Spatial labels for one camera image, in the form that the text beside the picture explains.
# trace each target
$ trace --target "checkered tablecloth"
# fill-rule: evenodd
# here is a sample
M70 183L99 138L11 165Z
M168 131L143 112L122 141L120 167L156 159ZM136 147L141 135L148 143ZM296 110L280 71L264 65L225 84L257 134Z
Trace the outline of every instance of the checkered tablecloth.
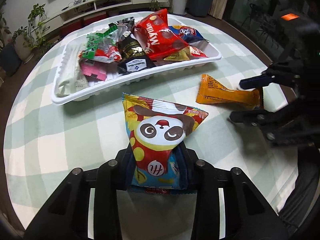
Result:
M130 15L138 18L147 14ZM52 82L65 45L75 37L101 30L121 18L124 16L105 19L68 35L40 60L14 101L5 131L4 159L10 198L23 226L28 226L73 168L97 168L127 147L122 92L207 111L209 116L185 139L187 147L217 168L240 167L278 212L294 189L298 175L296 149L269 149L256 127L245 128L228 122L233 105L195 102L202 73L235 89L240 79L260 74L266 68L242 44L214 27L177 17L185 25L196 28L222 53L220 61L134 82L81 102L63 106L52 104ZM286 104L278 85L265 88L264 95L267 110L274 111ZM124 238L186 239L192 228L195 201L196 195L119 192ZM93 198L90 200L89 236L92 236L92 209ZM137 217L145 221L139 224ZM224 236L223 201L220 236Z

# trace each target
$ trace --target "red mylikes bag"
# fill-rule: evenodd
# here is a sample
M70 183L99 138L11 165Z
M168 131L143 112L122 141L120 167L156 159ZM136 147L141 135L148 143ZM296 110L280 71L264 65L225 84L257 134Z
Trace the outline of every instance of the red mylikes bag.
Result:
M188 46L168 27L167 9L148 15L135 26L135 31L146 43L145 53L151 60L167 57Z

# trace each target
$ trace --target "glass door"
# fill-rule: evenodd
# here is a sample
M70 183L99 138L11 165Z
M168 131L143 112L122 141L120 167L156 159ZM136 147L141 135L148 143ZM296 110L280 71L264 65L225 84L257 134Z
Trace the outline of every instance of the glass door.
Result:
M272 60L297 58L299 53L279 21L281 11L289 8L305 14L309 10L305 0L234 0L223 19L256 43Z

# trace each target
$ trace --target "orange snack bag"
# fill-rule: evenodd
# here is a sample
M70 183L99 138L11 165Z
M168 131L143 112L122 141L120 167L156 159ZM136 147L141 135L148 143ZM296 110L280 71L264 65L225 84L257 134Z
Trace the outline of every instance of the orange snack bag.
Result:
M202 74L201 84L196 98L199 104L224 102L242 103L249 107L261 106L263 97L258 89L252 91L231 90L207 74Z

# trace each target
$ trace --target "gold snack wrapper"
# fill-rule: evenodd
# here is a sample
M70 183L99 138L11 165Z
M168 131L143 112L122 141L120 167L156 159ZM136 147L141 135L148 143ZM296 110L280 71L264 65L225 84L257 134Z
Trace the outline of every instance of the gold snack wrapper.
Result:
M207 74L202 74L196 98L199 104L236 102L248 107L263 106L263 95L258 89L252 91L231 90Z
M189 57L187 56L186 52L184 50L180 50L166 58L164 60L172 60L172 61L186 61L190 60Z

